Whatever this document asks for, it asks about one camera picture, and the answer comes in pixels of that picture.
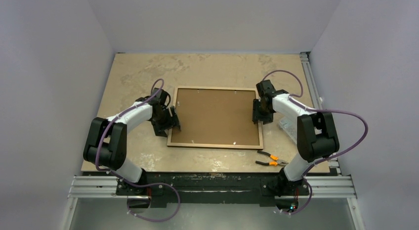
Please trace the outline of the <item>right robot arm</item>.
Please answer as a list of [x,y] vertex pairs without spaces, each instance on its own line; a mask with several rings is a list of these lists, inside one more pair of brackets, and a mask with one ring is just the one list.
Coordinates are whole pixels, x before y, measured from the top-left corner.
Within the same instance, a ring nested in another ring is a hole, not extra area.
[[339,150],[333,115],[311,110],[287,91],[276,90],[270,80],[257,83],[256,89],[259,98],[252,104],[254,123],[272,123],[274,113],[283,114],[294,122],[298,154],[280,170],[277,181],[279,191],[289,194],[301,184],[304,173],[315,161]]

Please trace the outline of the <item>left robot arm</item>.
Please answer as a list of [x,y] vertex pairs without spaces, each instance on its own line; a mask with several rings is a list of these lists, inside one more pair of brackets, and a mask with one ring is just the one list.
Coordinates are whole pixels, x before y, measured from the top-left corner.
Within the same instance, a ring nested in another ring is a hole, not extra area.
[[180,129],[170,94],[154,88],[150,96],[141,97],[128,109],[108,118],[96,117],[91,121],[84,146],[84,161],[94,164],[98,171],[113,172],[128,181],[128,189],[136,195],[147,190],[143,170],[128,160],[127,135],[140,124],[149,121],[154,134],[168,137],[167,131]]

